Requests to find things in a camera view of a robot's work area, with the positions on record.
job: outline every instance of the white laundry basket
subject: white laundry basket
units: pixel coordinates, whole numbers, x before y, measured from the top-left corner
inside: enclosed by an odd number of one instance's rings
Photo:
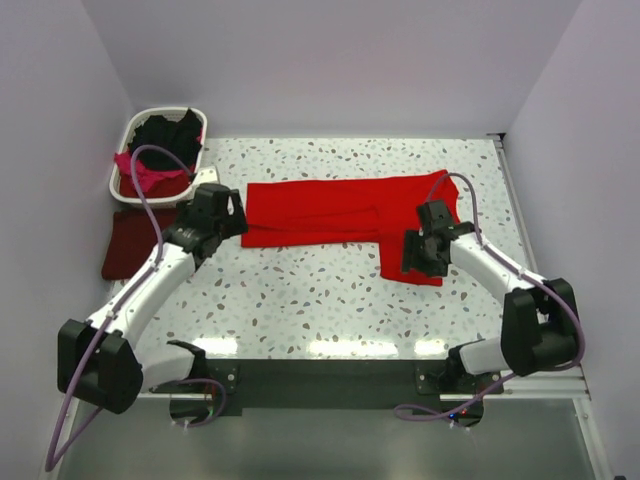
[[[182,117],[184,117],[184,114],[188,109],[188,107],[149,108],[136,114],[129,122],[129,125],[127,125],[127,129],[125,130],[122,141],[120,142],[120,147],[118,148],[118,153],[124,153],[127,151],[127,145],[129,145],[129,143],[133,139],[135,129],[142,125],[150,116],[162,115],[167,120],[178,121],[182,119]],[[196,159],[194,172],[197,173],[202,161],[202,154],[204,153],[204,141],[207,136],[207,117],[204,113],[196,108],[191,108],[191,110],[198,116],[198,118],[202,122],[202,134],[200,136],[200,144],[202,145],[202,148],[200,149],[200,152],[198,152],[198,158]],[[149,203],[151,208],[174,207],[176,203],[180,202],[181,200],[186,200],[187,197],[189,197],[192,188],[193,187],[189,185],[189,187],[179,195],[175,195],[173,197],[149,198],[147,199],[147,202]],[[123,197],[122,195],[120,195],[120,170],[115,163],[113,165],[113,170],[111,171],[109,191],[111,192],[111,195],[113,195],[113,198],[115,198],[119,202],[126,203],[137,208],[142,207],[142,202],[139,198]]]

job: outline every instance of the wall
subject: wall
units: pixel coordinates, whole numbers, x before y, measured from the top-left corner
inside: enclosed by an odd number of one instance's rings
[[[217,134],[504,132],[579,0],[83,0],[140,107]]]
[[[596,421],[640,478],[640,4],[585,0],[507,135],[540,269],[577,292]]]
[[[0,471],[35,479],[60,397],[58,328],[104,296],[110,156],[131,103],[76,0],[0,15]]]

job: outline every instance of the purple cable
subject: purple cable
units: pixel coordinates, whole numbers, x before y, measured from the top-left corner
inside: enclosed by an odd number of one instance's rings
[[[71,381],[67,386],[67,392],[65,393],[64,400],[62,401],[62,406],[60,407],[60,413],[58,414],[58,419],[53,429],[53,434],[51,435],[51,443],[49,444],[49,449],[47,451],[47,458],[45,460],[45,466],[44,466],[44,469],[46,472],[50,472],[56,467],[56,465],[58,464],[60,459],[63,457],[63,455],[67,452],[71,444],[89,426],[89,424],[93,421],[93,419],[96,418],[98,413],[102,411],[102,407],[99,407],[96,410],[94,410],[91,413],[91,415],[89,415],[84,420],[84,422],[78,427],[78,429],[71,434],[71,436],[64,443],[64,445],[60,447],[60,450],[56,452],[56,449],[58,448],[58,442],[60,441],[60,434],[62,433],[62,427],[64,425],[65,417],[67,415],[67,412],[69,411],[71,400],[73,399],[73,393],[75,392],[76,387],[78,386],[78,382],[80,381],[80,376],[82,375],[82,372],[87,366],[87,363],[89,362],[89,358],[91,357],[91,354],[96,349],[96,346],[98,345],[98,342],[100,338],[102,338],[102,335],[106,331],[107,327],[117,317],[118,311],[120,311],[120,309],[122,308],[122,305],[131,297],[131,295],[140,287],[140,285],[142,285],[149,278],[149,276],[153,273],[155,267],[160,263],[160,260],[162,260],[162,253],[163,253],[163,247],[164,247],[164,242],[162,240],[162,231],[160,229],[160,225],[158,225],[158,220],[156,220],[156,217],[153,214],[153,211],[151,210],[151,207],[149,206],[149,203],[147,202],[147,199],[144,196],[144,192],[140,187],[140,182],[138,181],[138,174],[135,168],[136,160],[138,159],[138,156],[140,155],[140,153],[144,152],[145,150],[155,150],[156,152],[164,153],[165,155],[170,157],[174,162],[176,162],[180,166],[180,168],[182,168],[189,175],[191,175],[191,171],[186,167],[184,163],[182,163],[182,161],[178,157],[176,157],[173,153],[171,153],[168,150],[165,150],[162,147],[158,147],[156,145],[141,145],[138,148],[136,148],[136,150],[131,155],[131,179],[133,180],[133,186],[135,187],[136,193],[140,198],[140,202],[142,203],[142,206],[147,212],[147,215],[149,216],[149,220],[151,220],[151,224],[153,225],[153,230],[155,231],[156,239],[158,241],[158,252],[157,252],[156,258],[154,259],[153,266],[149,267],[140,276],[140,278],[138,278],[138,280],[136,280],[134,283],[130,285],[127,284],[127,287],[126,287],[127,290],[125,291],[125,293],[122,294],[122,296],[120,297],[120,300],[118,300],[113,305],[113,308],[111,309],[111,313],[113,313],[113,315],[107,317],[105,321],[102,322],[102,325],[100,326],[98,331],[95,333],[95,335],[91,339],[91,342],[89,342],[87,349],[85,350],[84,354],[80,358],[80,361],[78,362],[78,366],[76,367],[76,370],[73,372]]]
[[[215,411],[215,413],[213,413],[212,415],[209,415],[205,420],[201,422],[198,422],[198,423],[186,422],[186,424],[185,423],[182,424],[182,426],[186,426],[187,428],[204,427],[205,425],[208,425],[209,423],[213,422],[216,418],[218,418],[222,413],[222,411],[224,410],[224,407],[227,404],[227,391],[225,390],[224,385],[222,385],[217,380],[213,380],[212,378],[193,378],[193,379],[189,378],[187,380],[180,380],[179,382],[176,382],[176,385],[189,385],[192,383],[208,383],[209,385],[215,385],[218,388],[218,390],[222,392],[222,401],[220,402],[220,406],[218,407],[218,410]]]
[[[475,233],[476,233],[476,237],[478,239],[478,243],[484,248],[484,250],[493,259],[495,259],[498,263],[500,263],[501,265],[506,267],[507,270],[511,271],[512,273],[514,273],[516,275],[520,275],[520,272],[519,272],[519,270],[517,268],[515,268],[511,263],[509,263],[506,260],[504,260],[502,258],[502,256],[500,256],[498,254],[498,252],[496,250],[494,250],[493,247],[490,244],[485,244],[484,243],[484,241],[482,239],[482,235],[480,233],[480,223],[478,221],[478,202],[477,202],[477,199],[476,199],[476,192],[475,192],[475,190],[473,188],[473,185],[471,184],[471,182],[469,181],[469,179],[467,177],[465,177],[464,175],[461,175],[460,173],[446,173],[446,174],[442,175],[436,181],[436,183],[434,183],[433,187],[431,188],[431,191],[429,192],[429,195],[427,195],[427,202],[431,200],[431,197],[433,196],[433,194],[434,194],[435,190],[438,188],[438,186],[445,180],[445,178],[448,178],[448,177],[460,178],[469,187],[469,193],[471,194],[471,203],[473,204],[473,226],[474,226],[474,230],[475,230]],[[522,273],[521,278],[523,280],[529,282],[531,285],[533,285],[533,286],[539,288],[540,290],[542,290],[546,295],[548,295],[558,305],[560,305],[560,308],[562,308],[567,313],[569,318],[571,319],[571,322],[573,323],[573,326],[575,327],[577,335],[578,335],[578,353],[576,354],[575,358],[572,361],[570,361],[569,363],[567,363],[565,365],[560,365],[558,367],[551,368],[551,369],[549,369],[549,371],[557,372],[557,371],[562,371],[562,370],[568,370],[570,368],[575,367],[576,365],[578,365],[582,361],[582,358],[584,357],[584,352],[585,352],[585,337],[584,337],[584,332],[582,331],[582,327],[580,325],[580,320],[578,319],[578,315],[571,309],[571,307],[567,304],[567,302],[565,302],[562,298],[560,298],[560,296],[556,292],[554,292],[552,289],[547,287],[544,283],[536,280],[535,278],[531,277],[527,273]],[[446,411],[446,412],[437,412],[435,410],[432,410],[432,409],[427,408],[427,407],[422,406],[422,405],[401,404],[401,405],[398,405],[397,407],[395,407],[393,409],[393,413],[396,415],[396,417],[400,418],[401,420],[408,420],[408,421],[412,421],[412,422],[430,422],[430,421],[433,421],[433,420],[447,419],[447,418],[449,418],[449,415],[461,412],[465,408],[467,408],[467,407],[473,405],[474,403],[476,403],[477,401],[481,400],[485,395],[491,393],[492,391],[496,390],[501,385],[504,385],[506,382],[508,382],[509,380],[511,380],[512,378],[515,378],[515,377],[516,377],[515,373],[510,373],[510,374],[500,378],[499,380],[496,380],[494,383],[489,385],[487,388],[485,388],[480,393],[476,394],[470,400],[467,400],[462,405],[459,405],[456,408],[452,408],[451,410]],[[405,415],[405,414],[402,413],[402,410],[409,410],[409,409],[410,410],[418,410],[418,411],[430,413],[431,415],[429,415],[427,417],[424,417],[424,416],[415,417],[415,416],[412,416],[412,415]]]

